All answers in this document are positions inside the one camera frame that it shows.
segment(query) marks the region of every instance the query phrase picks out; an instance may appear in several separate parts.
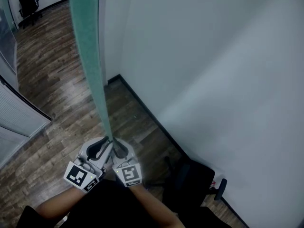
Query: black baseboard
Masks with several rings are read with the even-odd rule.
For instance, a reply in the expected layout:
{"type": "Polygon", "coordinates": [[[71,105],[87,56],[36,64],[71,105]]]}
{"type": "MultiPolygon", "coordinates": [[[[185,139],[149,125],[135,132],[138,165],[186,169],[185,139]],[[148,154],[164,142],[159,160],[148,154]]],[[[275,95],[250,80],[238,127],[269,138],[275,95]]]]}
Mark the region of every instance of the black baseboard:
{"type": "MultiPolygon", "coordinates": [[[[37,13],[42,13],[43,11],[45,11],[45,10],[47,10],[47,9],[53,7],[53,6],[56,6],[56,5],[58,5],[58,4],[62,3],[62,2],[65,2],[65,1],[68,1],[68,0],[60,0],[60,1],[58,1],[58,2],[55,2],[55,3],[53,3],[53,4],[49,5],[49,6],[47,6],[47,7],[43,8],[43,9],[41,9],[41,10],[38,10],[37,13]]],[[[22,20],[22,21],[18,24],[18,26],[21,27],[27,18],[28,18],[28,17],[26,17],[24,20],[22,20]]]]}
{"type": "MultiPolygon", "coordinates": [[[[183,157],[189,158],[189,156],[185,153],[185,151],[179,146],[179,144],[172,138],[172,136],[168,133],[168,131],[163,127],[163,125],[157,120],[157,118],[153,115],[153,113],[149,110],[149,108],[144,104],[144,102],[138,97],[138,95],[134,92],[134,90],[129,86],[129,84],[125,81],[125,79],[119,74],[110,78],[108,80],[108,84],[113,83],[114,81],[120,79],[123,85],[131,92],[134,98],[138,101],[138,103],[142,106],[142,108],[146,111],[146,113],[155,121],[157,126],[161,129],[161,131],[166,135],[166,137],[171,141],[174,147],[182,154],[183,157]]],[[[234,209],[227,203],[227,201],[222,197],[221,200],[223,203],[231,210],[231,212],[247,227],[249,226],[242,220],[242,218],[234,211],[234,209]]]]}

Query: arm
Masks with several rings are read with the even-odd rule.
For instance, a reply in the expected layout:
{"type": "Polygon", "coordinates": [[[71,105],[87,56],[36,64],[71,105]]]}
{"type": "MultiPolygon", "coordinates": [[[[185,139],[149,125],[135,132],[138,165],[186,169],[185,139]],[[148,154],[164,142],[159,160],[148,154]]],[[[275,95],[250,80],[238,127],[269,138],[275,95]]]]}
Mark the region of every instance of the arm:
{"type": "Polygon", "coordinates": [[[142,185],[132,186],[130,190],[161,227],[185,228],[174,213],[149,193],[142,185]]]}
{"type": "Polygon", "coordinates": [[[84,192],[75,187],[72,187],[43,202],[35,210],[43,218],[52,220],[57,223],[84,196],[84,192]]]}

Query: person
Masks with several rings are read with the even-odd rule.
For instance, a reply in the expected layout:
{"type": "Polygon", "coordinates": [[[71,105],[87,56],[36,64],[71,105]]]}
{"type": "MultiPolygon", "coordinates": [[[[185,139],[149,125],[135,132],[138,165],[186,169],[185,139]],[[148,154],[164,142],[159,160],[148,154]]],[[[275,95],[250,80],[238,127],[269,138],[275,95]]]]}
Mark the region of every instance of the person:
{"type": "Polygon", "coordinates": [[[125,188],[111,180],[102,180],[88,194],[71,187],[36,209],[26,206],[17,228],[51,228],[68,213],[61,228],[185,228],[179,218],[142,185],[125,188]]]}

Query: wooden floor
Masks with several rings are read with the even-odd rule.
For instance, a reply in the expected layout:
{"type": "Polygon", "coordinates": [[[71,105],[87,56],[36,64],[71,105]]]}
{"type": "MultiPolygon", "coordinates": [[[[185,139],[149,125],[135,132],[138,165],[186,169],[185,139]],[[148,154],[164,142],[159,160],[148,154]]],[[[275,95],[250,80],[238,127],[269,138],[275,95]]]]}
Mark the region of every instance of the wooden floor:
{"type": "MultiPolygon", "coordinates": [[[[52,123],[0,171],[0,227],[15,227],[26,205],[36,207],[69,188],[62,178],[67,163],[84,142],[104,135],[80,65],[68,3],[43,15],[17,34],[18,78],[20,92],[52,123]]],[[[176,161],[180,154],[120,81],[105,92],[114,135],[134,146],[146,180],[163,180],[168,175],[163,157],[176,161]]],[[[151,192],[161,199],[161,188],[151,192]]],[[[212,196],[203,205],[232,227],[244,227],[212,196]]]]}

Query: office chair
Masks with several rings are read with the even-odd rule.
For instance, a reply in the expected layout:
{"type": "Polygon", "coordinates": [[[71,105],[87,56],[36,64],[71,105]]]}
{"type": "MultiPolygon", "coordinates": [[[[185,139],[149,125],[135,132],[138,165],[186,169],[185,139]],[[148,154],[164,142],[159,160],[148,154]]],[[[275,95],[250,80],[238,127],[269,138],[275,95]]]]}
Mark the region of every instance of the office chair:
{"type": "Polygon", "coordinates": [[[218,189],[210,187],[214,171],[209,167],[182,157],[172,167],[169,157],[165,157],[165,162],[170,170],[170,177],[164,183],[149,183],[147,188],[153,186],[164,187],[162,202],[173,212],[178,213],[180,220],[187,227],[199,227],[210,224],[219,228],[229,228],[230,226],[217,218],[207,207],[201,207],[206,195],[215,194],[214,200],[220,200],[226,188],[227,180],[222,179],[218,189]]]}
{"type": "Polygon", "coordinates": [[[24,18],[22,22],[23,28],[30,22],[34,25],[39,16],[42,18],[40,12],[35,12],[39,7],[39,0],[19,0],[19,2],[22,7],[22,9],[19,10],[19,13],[24,18]]]}

